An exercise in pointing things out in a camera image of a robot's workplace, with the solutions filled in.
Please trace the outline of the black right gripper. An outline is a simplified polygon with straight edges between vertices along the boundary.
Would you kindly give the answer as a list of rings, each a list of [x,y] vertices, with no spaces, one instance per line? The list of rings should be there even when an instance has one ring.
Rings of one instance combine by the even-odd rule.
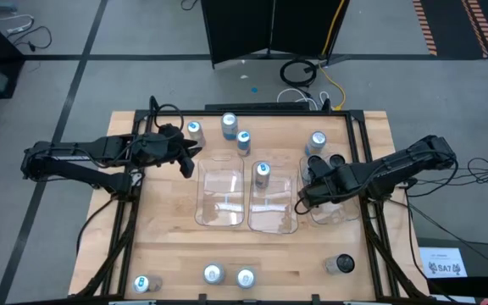
[[[309,185],[298,196],[305,208],[316,208],[326,202],[339,203],[357,195],[356,164],[332,169],[321,157],[308,159]]]

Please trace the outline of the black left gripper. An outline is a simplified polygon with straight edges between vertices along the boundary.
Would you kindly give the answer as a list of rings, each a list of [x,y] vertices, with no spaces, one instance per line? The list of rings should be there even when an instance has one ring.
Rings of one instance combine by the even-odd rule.
[[[188,156],[180,157],[183,151]],[[161,166],[178,158],[180,172],[191,178],[195,164],[192,158],[202,151],[195,140],[185,139],[180,129],[172,124],[161,125],[158,132],[147,132],[137,138],[130,150],[130,161],[136,167]]]

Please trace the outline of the silver blue Red Bull can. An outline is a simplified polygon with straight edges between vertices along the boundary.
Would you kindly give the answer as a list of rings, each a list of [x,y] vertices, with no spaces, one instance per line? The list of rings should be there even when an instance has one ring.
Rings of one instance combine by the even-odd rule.
[[[248,156],[251,152],[251,135],[247,130],[240,130],[236,136],[237,152],[241,156]]]
[[[204,147],[206,145],[203,128],[198,121],[190,121],[187,125],[187,131],[190,138],[193,141],[196,141],[199,147]]]
[[[132,283],[132,289],[135,293],[147,293],[160,291],[163,286],[163,279],[155,274],[138,275]]]
[[[255,166],[255,185],[258,188],[266,188],[269,184],[269,177],[271,174],[270,164],[267,162],[259,162]]]

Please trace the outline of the Spindrift lemon soda can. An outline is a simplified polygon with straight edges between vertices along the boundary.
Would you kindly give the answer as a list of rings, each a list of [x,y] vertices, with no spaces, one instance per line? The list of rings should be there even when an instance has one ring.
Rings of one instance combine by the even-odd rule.
[[[209,263],[202,273],[204,281],[209,285],[220,285],[225,279],[225,269],[220,263]]]
[[[326,144],[326,135],[324,132],[316,130],[308,138],[305,146],[305,153],[307,156],[319,155]]]
[[[250,289],[256,283],[254,270],[249,267],[243,267],[236,272],[236,284],[241,289]]]

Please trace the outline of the silver can blue label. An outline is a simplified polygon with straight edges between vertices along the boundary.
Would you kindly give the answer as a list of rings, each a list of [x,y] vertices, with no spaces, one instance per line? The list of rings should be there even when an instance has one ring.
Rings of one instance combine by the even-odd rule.
[[[226,140],[233,141],[236,139],[238,134],[238,120],[235,114],[225,113],[222,115],[221,130]]]

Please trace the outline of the clear plastic bin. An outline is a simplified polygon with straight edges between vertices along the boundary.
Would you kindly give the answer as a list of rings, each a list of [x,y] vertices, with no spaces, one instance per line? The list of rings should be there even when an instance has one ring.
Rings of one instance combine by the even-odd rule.
[[[320,154],[323,160],[329,163],[329,155]],[[300,175],[301,175],[301,164],[303,157],[300,160]],[[304,184],[301,176],[300,187],[307,186],[309,184]],[[357,220],[360,217],[360,211],[358,207],[358,199],[353,198],[351,200],[333,204],[331,202],[320,205],[318,208],[314,208],[307,216],[308,222],[312,226],[320,225],[338,225],[344,222]]]
[[[271,174],[266,188],[255,185],[255,166],[270,164]],[[291,234],[298,228],[294,205],[297,202],[298,171],[280,162],[257,161],[252,166],[248,200],[248,226],[251,230],[269,234]]]
[[[195,220],[210,227],[236,227],[245,218],[244,162],[238,156],[198,163]]]

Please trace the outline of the long black bar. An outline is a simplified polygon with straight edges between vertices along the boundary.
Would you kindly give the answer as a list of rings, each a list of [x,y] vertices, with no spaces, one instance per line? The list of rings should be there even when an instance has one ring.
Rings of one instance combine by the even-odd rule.
[[[309,111],[309,106],[305,102],[296,103],[220,103],[207,104],[205,111]]]

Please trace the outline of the black folding divider panel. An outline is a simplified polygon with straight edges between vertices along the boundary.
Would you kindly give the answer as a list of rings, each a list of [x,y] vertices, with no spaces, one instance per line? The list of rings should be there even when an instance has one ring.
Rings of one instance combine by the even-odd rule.
[[[326,58],[351,0],[201,0],[213,64],[261,50]]]

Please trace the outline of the white SA7 sign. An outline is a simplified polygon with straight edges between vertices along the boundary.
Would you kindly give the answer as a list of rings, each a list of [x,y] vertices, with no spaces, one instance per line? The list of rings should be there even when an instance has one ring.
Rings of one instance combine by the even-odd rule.
[[[419,249],[427,278],[463,278],[467,271],[458,248],[421,247]]]

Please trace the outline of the black cabinet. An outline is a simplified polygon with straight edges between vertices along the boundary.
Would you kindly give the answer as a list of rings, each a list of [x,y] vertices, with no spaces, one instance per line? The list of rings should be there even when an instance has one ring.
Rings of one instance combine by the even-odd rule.
[[[468,276],[463,278],[429,279],[429,289],[434,295],[476,299],[488,298],[488,243],[419,238],[421,247],[458,248]]]

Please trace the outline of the orange striped black floor mat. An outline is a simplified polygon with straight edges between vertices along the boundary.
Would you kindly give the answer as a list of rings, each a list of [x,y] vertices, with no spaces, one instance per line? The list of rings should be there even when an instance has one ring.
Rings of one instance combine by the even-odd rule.
[[[488,58],[488,0],[412,0],[429,54]]]

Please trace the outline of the black aluminium table frame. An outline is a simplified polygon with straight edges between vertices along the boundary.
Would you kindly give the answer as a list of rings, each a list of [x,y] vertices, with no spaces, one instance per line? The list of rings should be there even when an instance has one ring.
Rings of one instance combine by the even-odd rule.
[[[327,147],[348,159],[381,158],[395,150],[383,111],[241,111],[237,117],[240,126],[252,133],[252,159],[296,162],[314,130],[323,130]],[[118,258],[114,264],[112,296],[137,299],[131,282],[142,274],[163,279],[160,291],[146,294],[146,299],[159,304],[204,300],[207,305],[310,305],[314,298],[324,303],[372,302],[391,292],[385,261],[369,261],[372,247],[361,220],[312,226],[300,218],[297,231],[282,236],[255,233],[247,225],[209,229],[193,218],[196,200],[195,180],[182,177],[176,165],[147,170],[130,259]],[[328,274],[324,260],[341,253],[352,256],[355,269],[350,274]],[[202,273],[209,263],[223,265],[225,279],[220,285],[204,281]],[[236,284],[236,272],[243,267],[256,275],[250,289]]]

